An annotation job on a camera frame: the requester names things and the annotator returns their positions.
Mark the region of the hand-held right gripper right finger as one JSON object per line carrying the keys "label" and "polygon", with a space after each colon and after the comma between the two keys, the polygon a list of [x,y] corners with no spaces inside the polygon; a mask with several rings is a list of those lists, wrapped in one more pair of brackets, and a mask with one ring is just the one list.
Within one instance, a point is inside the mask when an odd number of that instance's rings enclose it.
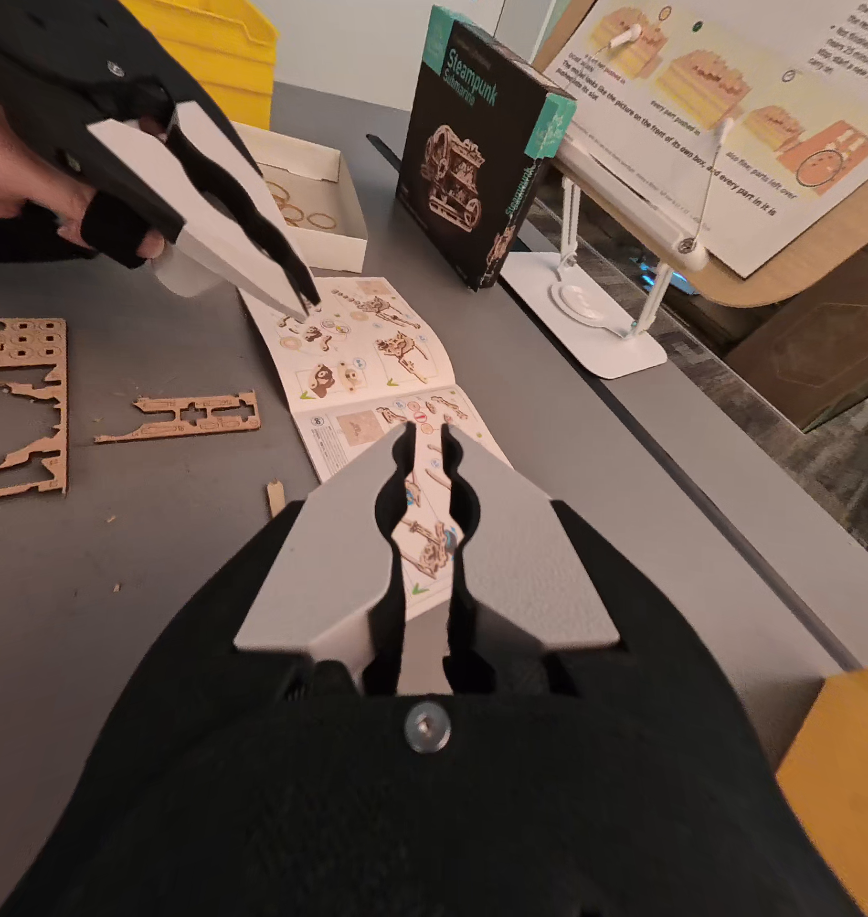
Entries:
{"label": "hand-held right gripper right finger", "polygon": [[549,659],[621,640],[552,498],[455,426],[441,429],[453,558],[448,654],[455,693],[542,693]]}

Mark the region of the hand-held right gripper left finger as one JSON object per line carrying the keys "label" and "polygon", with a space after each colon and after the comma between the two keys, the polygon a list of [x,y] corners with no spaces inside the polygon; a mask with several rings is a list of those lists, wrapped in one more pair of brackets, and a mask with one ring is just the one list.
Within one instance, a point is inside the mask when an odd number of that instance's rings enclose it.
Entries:
{"label": "hand-held right gripper left finger", "polygon": [[398,425],[302,502],[235,648],[338,662],[366,694],[396,693],[406,615],[393,535],[415,457],[415,425]]}

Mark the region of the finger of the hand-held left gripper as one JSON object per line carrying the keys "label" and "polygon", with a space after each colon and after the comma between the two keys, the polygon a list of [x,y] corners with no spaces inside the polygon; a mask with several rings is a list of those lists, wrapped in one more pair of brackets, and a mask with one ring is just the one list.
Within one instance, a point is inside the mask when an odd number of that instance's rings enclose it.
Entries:
{"label": "finger of the hand-held left gripper", "polygon": [[264,304],[318,305],[313,273],[261,172],[198,103],[176,107],[166,147],[184,176],[179,249]]}
{"label": "finger of the hand-held left gripper", "polygon": [[[161,257],[153,263],[158,279],[168,289],[186,296],[197,295],[221,281],[220,277],[188,258],[176,244],[184,220],[176,208],[175,193],[180,190],[184,176],[166,142],[144,132],[134,123],[112,118],[90,124],[86,129],[122,167],[122,172],[112,173],[110,192],[121,195],[135,212],[157,228],[168,243]],[[228,282],[245,292],[242,287]],[[270,307],[300,322],[306,321],[308,316],[308,306]]]}

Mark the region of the white cardboard tray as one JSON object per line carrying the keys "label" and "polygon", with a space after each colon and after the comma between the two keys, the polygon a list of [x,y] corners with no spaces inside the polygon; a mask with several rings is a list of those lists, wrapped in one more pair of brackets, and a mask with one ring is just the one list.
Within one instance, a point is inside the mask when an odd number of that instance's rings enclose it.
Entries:
{"label": "white cardboard tray", "polygon": [[277,181],[308,211],[330,213],[339,221],[333,232],[306,223],[286,229],[307,265],[360,273],[368,230],[344,155],[337,149],[287,135],[234,123],[265,181]]}

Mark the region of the instruction booklet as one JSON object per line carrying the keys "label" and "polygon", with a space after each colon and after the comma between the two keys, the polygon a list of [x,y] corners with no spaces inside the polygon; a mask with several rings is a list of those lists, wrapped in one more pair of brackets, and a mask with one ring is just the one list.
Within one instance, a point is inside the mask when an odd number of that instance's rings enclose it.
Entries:
{"label": "instruction booklet", "polygon": [[457,384],[440,338],[384,278],[317,278],[308,318],[277,313],[248,292],[243,303],[275,363],[292,418],[320,483],[406,422],[416,426],[406,513],[394,531],[406,620],[449,599],[462,532],[449,515],[451,482],[440,429],[456,426],[508,462]]}

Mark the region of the black model kit box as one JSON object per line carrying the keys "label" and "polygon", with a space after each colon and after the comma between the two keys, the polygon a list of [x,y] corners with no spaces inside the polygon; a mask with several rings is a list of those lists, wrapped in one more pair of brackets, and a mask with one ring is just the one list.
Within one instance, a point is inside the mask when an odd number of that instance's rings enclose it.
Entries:
{"label": "black model kit box", "polygon": [[497,282],[576,108],[484,29],[432,6],[396,195],[471,290]]}

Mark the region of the person's left hand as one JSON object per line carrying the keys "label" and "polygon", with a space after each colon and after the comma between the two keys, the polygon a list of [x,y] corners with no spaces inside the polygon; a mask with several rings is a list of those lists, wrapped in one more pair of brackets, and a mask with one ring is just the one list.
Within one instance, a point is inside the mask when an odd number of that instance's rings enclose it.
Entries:
{"label": "person's left hand", "polygon": [[90,259],[82,234],[97,189],[31,150],[0,105],[0,264]]}

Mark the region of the laser-cut wooden sheet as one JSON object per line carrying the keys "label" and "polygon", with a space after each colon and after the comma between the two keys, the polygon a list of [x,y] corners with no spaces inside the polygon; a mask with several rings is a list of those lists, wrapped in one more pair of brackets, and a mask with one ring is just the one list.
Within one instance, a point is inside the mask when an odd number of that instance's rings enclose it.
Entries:
{"label": "laser-cut wooden sheet", "polygon": [[50,405],[57,419],[48,435],[7,453],[0,472],[38,459],[45,480],[0,487],[0,499],[31,490],[68,491],[68,367],[66,323],[60,317],[0,317],[0,387],[14,397]]}

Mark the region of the large cardboard box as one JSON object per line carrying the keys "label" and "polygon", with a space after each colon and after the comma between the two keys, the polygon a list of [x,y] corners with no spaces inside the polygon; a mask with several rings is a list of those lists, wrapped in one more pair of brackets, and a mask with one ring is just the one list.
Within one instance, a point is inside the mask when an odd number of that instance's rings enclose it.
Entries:
{"label": "large cardboard box", "polygon": [[868,246],[789,300],[726,364],[811,432],[868,398]]}

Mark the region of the wooden frame offcut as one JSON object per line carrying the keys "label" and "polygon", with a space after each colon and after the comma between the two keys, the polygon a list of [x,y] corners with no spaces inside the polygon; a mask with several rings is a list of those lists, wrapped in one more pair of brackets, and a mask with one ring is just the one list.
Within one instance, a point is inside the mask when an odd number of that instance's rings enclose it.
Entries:
{"label": "wooden frame offcut", "polygon": [[170,414],[171,417],[145,422],[121,436],[95,437],[95,444],[202,437],[255,431],[261,427],[255,392],[185,398],[140,397],[133,405],[146,416]]}

